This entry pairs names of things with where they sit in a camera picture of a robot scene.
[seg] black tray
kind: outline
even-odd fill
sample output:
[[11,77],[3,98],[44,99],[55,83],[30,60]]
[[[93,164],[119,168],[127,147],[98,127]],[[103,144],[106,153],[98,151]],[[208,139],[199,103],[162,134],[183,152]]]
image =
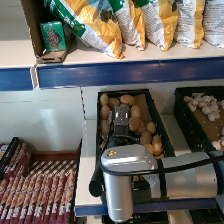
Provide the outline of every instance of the black tray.
[[[102,216],[102,223],[115,224],[115,222],[113,222],[108,215]],[[150,212],[150,213],[133,214],[129,220],[123,223],[168,224],[169,221],[166,212]]]
[[192,152],[210,152],[216,149],[211,144],[201,125],[184,101],[184,96],[191,96],[192,93],[203,93],[212,95],[218,100],[224,99],[224,87],[187,87],[177,88],[175,91],[174,115],[184,133],[189,148]]
[[[174,148],[170,143],[169,137],[166,133],[166,130],[163,126],[163,123],[161,121],[159,113],[155,107],[154,101],[153,101],[148,89],[125,90],[125,91],[114,91],[114,92],[99,92],[98,93],[98,102],[97,102],[96,163],[98,161],[98,157],[100,154],[100,145],[102,143],[102,137],[100,134],[100,103],[99,103],[99,99],[100,99],[100,96],[104,93],[107,94],[109,98],[121,97],[122,95],[125,95],[125,94],[132,95],[132,96],[144,94],[146,103],[148,106],[148,110],[151,115],[151,119],[157,125],[157,133],[162,138],[164,157],[175,156]],[[133,197],[134,203],[143,203],[143,202],[149,202],[149,201],[150,202],[161,201],[161,199],[152,199],[150,197],[150,189],[148,189],[148,190],[133,190],[132,197]],[[103,204],[106,205],[105,192],[103,192],[101,195],[101,201]]]
[[0,160],[0,179],[4,174],[5,167],[9,164],[12,156],[14,155],[16,148],[19,144],[19,139],[14,137],[10,142],[6,152],[4,153],[3,157]]

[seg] sausage package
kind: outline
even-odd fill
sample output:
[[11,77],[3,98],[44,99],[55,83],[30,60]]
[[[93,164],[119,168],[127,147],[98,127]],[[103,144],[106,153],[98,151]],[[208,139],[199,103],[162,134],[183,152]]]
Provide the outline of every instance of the sausage package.
[[138,50],[145,49],[145,24],[137,1],[109,0],[117,17],[122,40],[134,45]]
[[224,1],[206,0],[203,28],[205,40],[215,47],[224,48]]
[[12,220],[14,222],[12,224],[23,224],[27,210],[30,204],[30,200],[32,197],[33,189],[36,183],[36,177],[33,176],[32,178],[28,176],[24,182],[24,186],[22,188],[22,192],[20,194],[18,203],[17,203],[17,210],[15,216],[13,216]]
[[13,200],[11,200],[10,197],[8,197],[8,200],[6,202],[6,207],[7,207],[7,203],[8,203],[9,210],[8,210],[8,214],[6,216],[5,224],[10,224],[10,221],[11,221],[11,218],[12,218],[12,215],[13,215],[13,210],[14,210],[14,208],[15,208],[15,206],[17,204],[17,201],[19,199],[19,195],[21,193],[24,181],[25,181],[25,178],[21,177],[21,179],[19,180],[16,192],[14,194]]
[[174,39],[183,46],[198,48],[204,37],[202,27],[205,0],[178,0],[178,21]]
[[120,28],[108,0],[40,1],[78,38],[111,57],[123,57]]
[[5,193],[5,190],[7,189],[8,184],[9,184],[9,180],[7,179],[3,179],[0,182],[0,202],[3,198],[3,195]]
[[176,1],[138,0],[138,5],[144,16],[146,38],[162,51],[168,51],[178,19]]
[[59,182],[58,182],[58,187],[57,187],[57,191],[56,191],[55,198],[54,198],[54,203],[53,203],[53,207],[52,207],[52,211],[51,211],[51,215],[50,215],[49,224],[55,224],[57,221],[59,207],[61,204],[66,179],[67,178],[66,178],[65,174],[62,173],[62,175],[60,176]]
[[12,217],[11,217],[11,224],[18,224],[19,215],[20,215],[20,212],[21,212],[21,209],[22,209],[22,205],[23,205],[23,202],[24,202],[24,199],[25,199],[25,196],[26,196],[26,192],[27,192],[30,180],[31,180],[31,177],[28,176],[28,177],[26,177],[26,179],[23,183],[21,192],[19,194],[19,198],[18,198],[18,200],[16,202],[16,206],[13,210],[13,214],[12,214]]
[[54,197],[55,197],[57,187],[58,187],[58,182],[59,182],[59,176],[56,175],[53,178],[53,183],[52,183],[52,186],[51,186],[50,195],[49,195],[48,202],[47,202],[47,208],[46,208],[46,212],[45,212],[45,215],[44,215],[43,224],[48,224],[49,223],[51,210],[52,210],[53,203],[54,203]]
[[36,209],[37,203],[40,201],[42,197],[41,189],[44,185],[44,176],[39,175],[36,180],[36,184],[33,189],[33,194],[30,200],[30,205],[27,210],[26,218],[24,220],[24,224],[30,224],[33,221],[34,211]]

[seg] grocery store shelf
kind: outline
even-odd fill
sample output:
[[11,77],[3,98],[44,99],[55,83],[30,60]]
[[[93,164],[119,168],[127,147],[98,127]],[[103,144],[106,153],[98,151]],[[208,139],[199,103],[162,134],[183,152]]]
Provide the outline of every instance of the grocery store shelf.
[[111,58],[75,40],[62,64],[38,65],[40,88],[125,85],[223,78],[224,49],[203,41],[200,49],[173,43],[162,52],[151,43],[146,50],[124,44],[125,58]]
[[[165,127],[170,126],[172,122],[172,129],[168,128],[167,133],[174,142],[174,134],[181,132],[178,128],[178,124],[174,118],[174,115],[163,115],[162,121]],[[86,120],[85,128],[83,132],[83,144],[81,149],[81,157],[79,164],[79,174],[77,182],[77,191],[75,199],[75,213],[77,217],[82,216],[94,216],[94,215],[106,215],[108,214],[107,206],[102,204],[100,197],[95,198],[89,193],[89,181],[92,177],[93,171],[95,169],[96,157],[96,120]],[[183,152],[188,152],[188,146],[186,145],[186,140],[180,134],[176,137],[180,137],[180,142],[178,143],[178,148],[175,148],[175,154],[183,154]],[[180,210],[180,209],[201,209],[201,208],[215,208],[216,201],[212,199],[184,199],[184,200],[169,200],[169,201],[159,201],[159,202],[149,202],[149,203],[136,203],[134,204],[134,213],[140,212],[150,212],[150,211],[167,211],[167,210]]]
[[30,68],[0,69],[0,91],[33,90]]

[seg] snack bag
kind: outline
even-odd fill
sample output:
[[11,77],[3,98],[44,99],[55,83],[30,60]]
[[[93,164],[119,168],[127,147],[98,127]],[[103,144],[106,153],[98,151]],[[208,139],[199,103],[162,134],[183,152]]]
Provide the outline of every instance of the snack bag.
[[201,46],[204,6],[205,0],[177,0],[178,21],[174,39],[181,45],[192,48]]
[[138,50],[145,48],[145,24],[136,0],[109,0],[117,17],[122,40]]
[[162,51],[168,51],[177,25],[176,1],[138,0],[144,15],[146,37]]
[[108,0],[41,0],[84,42],[105,54],[122,58],[119,25]]
[[215,47],[224,48],[224,1],[205,1],[203,20],[205,40]]

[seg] chip bag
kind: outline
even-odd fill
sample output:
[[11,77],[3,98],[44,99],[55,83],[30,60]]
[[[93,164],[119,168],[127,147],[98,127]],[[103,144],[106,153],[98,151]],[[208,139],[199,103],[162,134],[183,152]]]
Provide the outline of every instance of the chip bag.
[[145,48],[145,24],[136,0],[109,0],[117,17],[122,39],[138,50]]
[[205,0],[177,0],[178,22],[174,39],[183,46],[198,48],[204,37],[202,13]]
[[205,40],[215,47],[224,48],[224,1],[205,1],[203,20]]
[[108,0],[40,0],[83,42],[105,54],[122,58],[119,25]]

